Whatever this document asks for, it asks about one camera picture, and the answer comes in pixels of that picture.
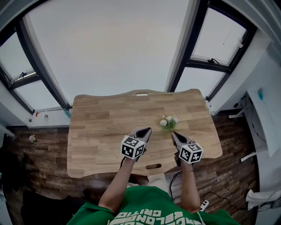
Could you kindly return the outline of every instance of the black window frame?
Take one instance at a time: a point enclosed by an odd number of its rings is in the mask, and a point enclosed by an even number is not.
[[[6,87],[6,89],[11,93],[11,95],[32,115],[35,110],[32,109],[29,105],[22,100],[22,98],[14,91],[15,88],[21,87],[23,85],[33,83],[36,81],[41,80],[48,91],[52,94],[54,99],[58,102],[58,104],[66,110],[69,110],[71,107],[67,101],[62,97],[60,91],[54,84],[53,80],[49,76],[44,67],[41,59],[36,51],[35,46],[33,45],[32,40],[28,34],[26,26],[24,24],[23,18],[25,14],[27,14],[32,9],[36,8],[37,6],[43,4],[48,0],[39,0],[34,4],[27,7],[23,12],[17,15],[14,19],[12,19],[1,31],[0,31],[0,47],[14,34],[17,33],[19,42],[22,46],[22,49],[34,69],[34,72],[30,76],[26,76],[27,74],[22,74],[22,78],[11,79],[10,76],[6,74],[3,68],[0,65],[0,82]]]
[[[179,62],[178,70],[172,75],[170,79],[167,91],[174,92],[176,87],[180,81],[181,75],[186,67],[190,68],[198,68],[198,69],[208,69],[219,72],[224,72],[223,78],[216,85],[213,91],[209,96],[206,96],[206,100],[210,101],[220,90],[232,72],[235,70],[237,64],[240,62],[247,48],[249,47],[255,33],[256,26],[252,24],[245,16],[239,13],[237,10],[223,2],[222,0],[199,0],[199,5],[197,9],[197,13],[195,15],[194,24],[191,28],[191,34],[188,38],[187,45],[184,50],[184,54],[182,60]],[[202,61],[202,60],[194,60],[191,59],[192,52],[195,48],[196,42],[199,38],[200,31],[203,27],[203,22],[205,20],[207,10],[211,8],[231,20],[235,21],[242,27],[246,29],[246,32],[243,35],[242,47],[238,49],[235,56],[232,58],[232,61],[229,63],[229,66],[219,65],[214,62]]]

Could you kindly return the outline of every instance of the white cloth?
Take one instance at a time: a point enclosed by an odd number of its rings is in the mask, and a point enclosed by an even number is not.
[[[248,202],[248,210],[253,207],[260,206],[266,202],[276,201],[281,197],[281,190],[272,192],[253,192],[249,190],[246,196],[246,202]]]
[[[138,184],[128,183],[127,188],[139,186]],[[146,186],[154,186],[157,187],[164,192],[169,193],[168,185],[164,174],[155,174],[148,176],[148,184]]]

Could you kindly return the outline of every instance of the wooden table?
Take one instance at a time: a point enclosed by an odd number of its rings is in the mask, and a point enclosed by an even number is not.
[[[160,127],[163,115],[179,119],[176,132],[198,142],[203,158],[222,155],[207,105],[197,89],[177,93],[136,90],[114,96],[78,95],[74,99],[68,134],[67,169],[70,177],[117,172],[123,156],[121,141],[139,128],[152,128],[147,152],[133,174],[164,173],[176,166],[171,131]]]

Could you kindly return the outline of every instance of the person's left arm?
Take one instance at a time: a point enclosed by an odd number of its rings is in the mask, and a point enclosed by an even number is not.
[[[123,201],[127,184],[136,160],[126,158],[122,167],[101,197],[98,206],[117,213]]]

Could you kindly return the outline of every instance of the table handle cutout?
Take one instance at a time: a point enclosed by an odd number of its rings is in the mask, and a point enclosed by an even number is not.
[[[158,163],[158,164],[153,164],[153,165],[147,165],[145,168],[147,170],[154,170],[154,169],[159,169],[161,167],[162,167],[162,165],[160,163]]]
[[[136,96],[148,96],[148,93],[136,93]]]

